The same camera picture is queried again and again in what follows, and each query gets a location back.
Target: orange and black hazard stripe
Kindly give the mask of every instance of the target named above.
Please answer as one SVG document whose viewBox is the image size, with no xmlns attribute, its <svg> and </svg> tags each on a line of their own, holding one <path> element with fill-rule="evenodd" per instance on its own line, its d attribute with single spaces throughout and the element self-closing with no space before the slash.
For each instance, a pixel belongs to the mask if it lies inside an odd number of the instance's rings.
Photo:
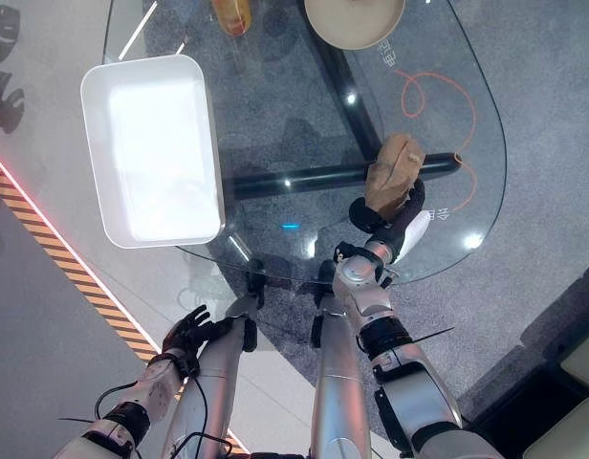
<svg viewBox="0 0 589 459">
<path fill-rule="evenodd" d="M 133 352 L 145 362 L 156 356 L 159 347 L 74 252 L 1 163 L 0 198 Z M 233 453 L 248 452 L 230 430 L 227 440 L 233 444 Z"/>
</svg>

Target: white plastic container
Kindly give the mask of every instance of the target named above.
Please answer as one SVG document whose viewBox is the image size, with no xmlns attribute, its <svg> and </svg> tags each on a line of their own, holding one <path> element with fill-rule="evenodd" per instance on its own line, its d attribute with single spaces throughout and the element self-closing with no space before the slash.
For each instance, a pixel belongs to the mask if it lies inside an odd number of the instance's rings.
<svg viewBox="0 0 589 459">
<path fill-rule="evenodd" d="M 101 219 L 123 248 L 205 244 L 225 221 L 201 68 L 186 55 L 101 65 L 80 87 Z"/>
</svg>

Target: round glass tabletop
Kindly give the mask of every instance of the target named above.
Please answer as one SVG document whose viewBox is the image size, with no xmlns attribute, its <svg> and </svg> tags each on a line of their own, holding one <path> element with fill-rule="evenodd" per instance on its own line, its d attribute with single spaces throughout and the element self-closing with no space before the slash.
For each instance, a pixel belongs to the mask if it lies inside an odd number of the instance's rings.
<svg viewBox="0 0 589 459">
<path fill-rule="evenodd" d="M 392 132 L 415 137 L 432 221 L 396 267 L 396 283 L 440 272 L 477 249 L 498 214 L 506 152 L 500 119 L 450 4 L 406 3 L 386 39 L 336 49 L 311 29 L 303 2 L 252 0 L 241 36 L 209 0 L 113 0 L 104 62 L 185 54 L 204 71 L 226 208 L 224 231 L 190 253 L 313 281 L 340 241 L 366 167 Z"/>
</svg>

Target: wire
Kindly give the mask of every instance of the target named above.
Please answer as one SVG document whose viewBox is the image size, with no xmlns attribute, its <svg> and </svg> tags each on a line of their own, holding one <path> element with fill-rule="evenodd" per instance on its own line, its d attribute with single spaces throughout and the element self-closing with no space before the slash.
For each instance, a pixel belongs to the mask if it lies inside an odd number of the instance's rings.
<svg viewBox="0 0 589 459">
<path fill-rule="evenodd" d="M 114 392 L 118 392 L 119 390 L 128 389 L 129 387 L 133 387 L 136 383 L 137 383 L 137 381 L 133 381 L 133 382 L 130 382 L 129 384 L 117 385 L 116 387 L 112 387 L 111 389 L 107 389 L 105 392 L 103 392 L 101 395 L 99 395 L 99 398 L 95 402 L 95 419 L 101 419 L 101 415 L 99 414 L 99 407 L 101 406 L 101 402 L 103 402 L 103 399 L 105 399 L 105 397 L 107 397 L 110 394 L 113 394 Z"/>
<path fill-rule="evenodd" d="M 451 332 L 454 328 L 455 327 L 449 327 L 449 328 L 446 328 L 445 330 L 442 330 L 440 332 L 431 333 L 430 335 L 426 335 L 425 337 L 414 339 L 413 342 L 420 342 L 420 341 L 424 341 L 425 339 L 438 337 L 439 335 L 442 335 L 443 333 Z"/>
<path fill-rule="evenodd" d="M 201 429 L 201 434 L 202 435 L 205 435 L 206 434 L 206 427 L 207 427 L 207 398 L 206 398 L 206 393 L 204 392 L 203 387 L 201 387 L 201 384 L 199 383 L 199 380 L 197 380 L 195 378 L 194 381 L 195 381 L 195 384 L 197 384 L 197 387 L 199 387 L 199 392 L 201 392 L 201 397 L 203 398 L 203 406 L 204 406 L 204 409 L 206 410 L 206 414 L 205 414 L 204 419 L 203 419 L 203 428 Z M 203 440 L 203 436 L 199 439 L 199 443 L 197 444 L 197 452 L 195 452 L 195 459 L 199 459 L 199 450 L 201 449 L 201 442 L 202 442 L 202 440 Z"/>
<path fill-rule="evenodd" d="M 199 443 L 197 444 L 197 451 L 195 452 L 195 459 L 198 459 L 199 457 L 199 451 L 201 449 L 201 442 L 204 438 L 208 438 L 209 440 L 213 440 L 214 442 L 218 442 L 218 443 L 222 443 L 223 445 L 227 445 L 228 450 L 227 450 L 227 457 L 230 456 L 230 453 L 233 450 L 233 443 L 228 442 L 227 440 L 224 440 L 222 438 L 218 438 L 218 437 L 214 437 L 213 435 L 209 435 L 206 433 L 206 427 L 207 427 L 207 397 L 206 397 L 206 393 L 203 390 L 203 387 L 201 387 L 201 384 L 199 383 L 199 381 L 197 381 L 197 379 L 195 378 L 193 381 L 195 381 L 195 384 L 197 384 L 197 387 L 199 388 L 199 392 L 201 392 L 201 397 L 203 398 L 203 407 L 205 409 L 205 415 L 204 415 L 204 420 L 203 420 L 203 428 L 201 432 L 192 432 L 189 433 L 184 440 L 181 442 L 181 444 L 178 445 L 177 448 L 175 448 L 175 450 L 171 453 L 170 459 L 175 459 L 178 454 L 180 453 L 180 451 L 182 451 L 182 449 L 185 447 L 186 443 L 188 443 L 188 441 L 191 438 L 194 437 L 201 437 L 199 439 Z"/>
<path fill-rule="evenodd" d="M 87 423 L 92 424 L 94 421 L 90 419 L 80 419 L 80 418 L 56 418 L 57 421 L 76 421 L 77 423 Z"/>
<path fill-rule="evenodd" d="M 184 438 L 184 440 L 181 442 L 181 444 L 176 448 L 176 450 L 173 451 L 173 454 L 171 454 L 170 459 L 175 459 L 178 456 L 178 454 L 180 454 L 180 451 L 186 445 L 186 443 L 188 442 L 188 440 L 190 440 L 193 437 L 208 438 L 209 440 L 213 440 L 214 442 L 218 442 L 218 443 L 222 443 L 223 445 L 227 445 L 227 447 L 228 447 L 228 449 L 227 449 L 227 457 L 230 456 L 230 452 L 233 450 L 233 443 L 228 442 L 227 440 L 224 440 L 224 439 L 219 438 L 219 437 L 214 437 L 213 435 L 209 435 L 207 433 L 192 432 L 192 433 L 189 433 L 186 436 L 186 438 Z"/>
</svg>

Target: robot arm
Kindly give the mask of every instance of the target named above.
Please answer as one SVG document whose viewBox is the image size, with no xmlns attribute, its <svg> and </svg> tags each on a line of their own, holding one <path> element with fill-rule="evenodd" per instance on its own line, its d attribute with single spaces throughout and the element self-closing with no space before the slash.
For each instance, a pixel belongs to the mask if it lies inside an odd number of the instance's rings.
<svg viewBox="0 0 589 459">
<path fill-rule="evenodd" d="M 424 233 L 424 197 L 424 185 L 417 181 L 396 220 L 375 227 L 364 248 L 338 246 L 333 291 L 371 360 L 382 423 L 402 457 L 502 459 L 484 439 L 462 429 L 454 398 L 397 318 L 380 283 L 383 267 L 400 259 L 402 249 L 409 250 Z"/>
<path fill-rule="evenodd" d="M 198 375 L 201 344 L 223 336 L 232 323 L 225 319 L 202 324 L 208 317 L 202 306 L 178 322 L 164 339 L 162 353 L 150 361 L 135 385 L 123 391 L 119 403 L 55 459 L 129 458 L 150 425 L 164 417 L 185 378 Z"/>
</svg>

